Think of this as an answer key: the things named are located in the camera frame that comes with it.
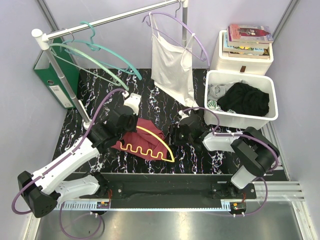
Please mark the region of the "dark red tank top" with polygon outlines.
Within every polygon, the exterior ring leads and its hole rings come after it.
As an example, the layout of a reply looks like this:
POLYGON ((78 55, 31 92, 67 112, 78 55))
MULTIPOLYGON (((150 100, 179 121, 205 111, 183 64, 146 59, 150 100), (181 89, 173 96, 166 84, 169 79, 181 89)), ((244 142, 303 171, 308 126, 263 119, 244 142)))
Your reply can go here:
POLYGON ((164 133, 150 120, 139 118, 136 132, 127 132, 112 148, 128 152, 148 161, 171 161, 164 133))

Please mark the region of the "yellow hanger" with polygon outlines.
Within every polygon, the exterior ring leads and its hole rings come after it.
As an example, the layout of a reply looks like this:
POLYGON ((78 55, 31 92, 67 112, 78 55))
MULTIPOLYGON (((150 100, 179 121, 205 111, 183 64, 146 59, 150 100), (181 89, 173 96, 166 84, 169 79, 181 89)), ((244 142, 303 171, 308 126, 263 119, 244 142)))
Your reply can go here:
POLYGON ((116 147, 148 161, 175 162, 172 150, 163 138, 150 129, 137 126, 136 132, 128 132, 116 147))

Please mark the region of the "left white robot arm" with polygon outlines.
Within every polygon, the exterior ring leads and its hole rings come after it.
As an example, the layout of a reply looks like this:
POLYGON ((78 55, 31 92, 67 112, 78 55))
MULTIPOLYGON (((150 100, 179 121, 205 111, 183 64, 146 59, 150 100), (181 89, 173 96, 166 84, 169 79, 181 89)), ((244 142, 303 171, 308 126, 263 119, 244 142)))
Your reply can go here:
POLYGON ((135 132, 139 107, 123 105, 107 119, 93 124, 65 153, 43 168, 17 177, 20 194, 36 218, 49 214, 59 203, 82 196, 103 198, 109 182, 100 173, 67 181, 66 178, 89 160, 104 153, 128 132, 135 132))

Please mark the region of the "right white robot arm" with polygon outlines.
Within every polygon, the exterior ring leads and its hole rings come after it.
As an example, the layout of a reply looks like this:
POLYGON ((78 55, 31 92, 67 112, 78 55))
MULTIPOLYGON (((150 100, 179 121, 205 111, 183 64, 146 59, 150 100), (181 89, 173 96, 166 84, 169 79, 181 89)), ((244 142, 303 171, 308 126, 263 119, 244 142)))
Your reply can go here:
POLYGON ((194 116, 182 118, 169 127, 169 142, 174 146, 190 145, 197 151, 224 151, 236 154, 241 167, 227 185, 228 195, 239 198, 245 187, 263 177, 279 164, 280 152, 259 130, 249 126, 240 132, 219 133, 205 130, 194 116))

